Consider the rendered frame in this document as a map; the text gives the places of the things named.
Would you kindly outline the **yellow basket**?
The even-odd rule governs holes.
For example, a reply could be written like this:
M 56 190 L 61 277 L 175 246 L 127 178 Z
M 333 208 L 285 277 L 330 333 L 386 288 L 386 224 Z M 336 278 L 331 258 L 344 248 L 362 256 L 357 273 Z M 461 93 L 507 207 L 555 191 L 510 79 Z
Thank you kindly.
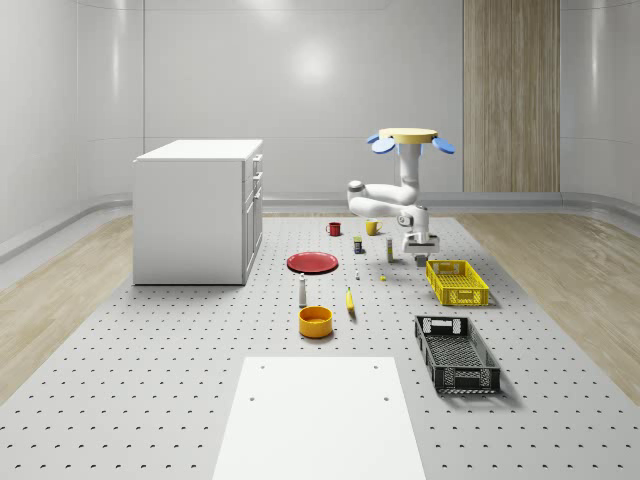
M 428 260 L 426 276 L 442 305 L 487 305 L 489 287 L 465 260 Z

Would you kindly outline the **dark grey basket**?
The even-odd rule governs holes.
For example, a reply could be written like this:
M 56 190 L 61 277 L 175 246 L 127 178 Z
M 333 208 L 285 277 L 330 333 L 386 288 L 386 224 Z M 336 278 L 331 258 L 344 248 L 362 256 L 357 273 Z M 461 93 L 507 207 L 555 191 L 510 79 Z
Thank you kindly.
M 499 364 L 471 320 L 416 315 L 414 322 L 415 337 L 437 391 L 500 390 Z

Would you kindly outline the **white board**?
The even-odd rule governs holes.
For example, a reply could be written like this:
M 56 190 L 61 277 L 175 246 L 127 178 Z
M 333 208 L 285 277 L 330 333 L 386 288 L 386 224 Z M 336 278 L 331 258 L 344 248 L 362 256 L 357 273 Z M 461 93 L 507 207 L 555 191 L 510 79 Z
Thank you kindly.
M 425 480 L 391 357 L 248 357 L 213 480 Z

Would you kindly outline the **white cabinet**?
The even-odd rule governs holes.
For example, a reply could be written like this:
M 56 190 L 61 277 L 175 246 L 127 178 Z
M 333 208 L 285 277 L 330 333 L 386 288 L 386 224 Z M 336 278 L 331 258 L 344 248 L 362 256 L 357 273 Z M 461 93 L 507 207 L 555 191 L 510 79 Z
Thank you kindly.
M 262 236 L 262 145 L 176 140 L 134 161 L 134 283 L 246 283 Z

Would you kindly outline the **yellow bowl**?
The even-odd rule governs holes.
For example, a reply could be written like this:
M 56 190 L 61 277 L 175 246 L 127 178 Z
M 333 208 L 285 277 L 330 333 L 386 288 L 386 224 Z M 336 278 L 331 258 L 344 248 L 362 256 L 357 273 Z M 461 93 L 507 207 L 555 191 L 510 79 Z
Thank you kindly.
M 307 306 L 299 311 L 299 332 L 308 338 L 322 338 L 333 331 L 332 312 L 322 306 Z

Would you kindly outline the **red plate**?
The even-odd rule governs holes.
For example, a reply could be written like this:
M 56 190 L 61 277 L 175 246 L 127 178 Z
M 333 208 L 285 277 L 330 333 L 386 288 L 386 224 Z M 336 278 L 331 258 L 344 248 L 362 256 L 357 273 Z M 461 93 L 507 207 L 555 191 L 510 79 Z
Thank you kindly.
M 313 275 L 331 272 L 338 265 L 334 255 L 323 252 L 301 252 L 287 259 L 287 267 L 290 270 Z

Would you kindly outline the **drone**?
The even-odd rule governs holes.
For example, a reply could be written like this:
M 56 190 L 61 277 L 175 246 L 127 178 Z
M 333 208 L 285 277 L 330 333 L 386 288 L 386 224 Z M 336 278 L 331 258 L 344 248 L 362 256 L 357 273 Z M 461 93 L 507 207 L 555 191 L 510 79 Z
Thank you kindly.
M 401 144 L 427 144 L 447 154 L 454 154 L 455 147 L 447 140 L 441 139 L 435 130 L 423 128 L 386 128 L 370 136 L 367 143 L 372 145 L 372 151 L 377 154 L 388 153 Z

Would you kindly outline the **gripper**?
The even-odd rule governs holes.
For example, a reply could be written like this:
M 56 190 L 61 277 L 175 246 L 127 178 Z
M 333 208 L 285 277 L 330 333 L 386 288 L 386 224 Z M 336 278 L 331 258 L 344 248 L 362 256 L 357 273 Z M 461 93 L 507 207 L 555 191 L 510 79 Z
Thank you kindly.
M 431 253 L 439 252 L 439 237 L 429 234 L 423 235 L 418 232 L 406 233 L 402 242 L 402 249 L 405 253 L 416 255 L 426 255 L 427 260 Z

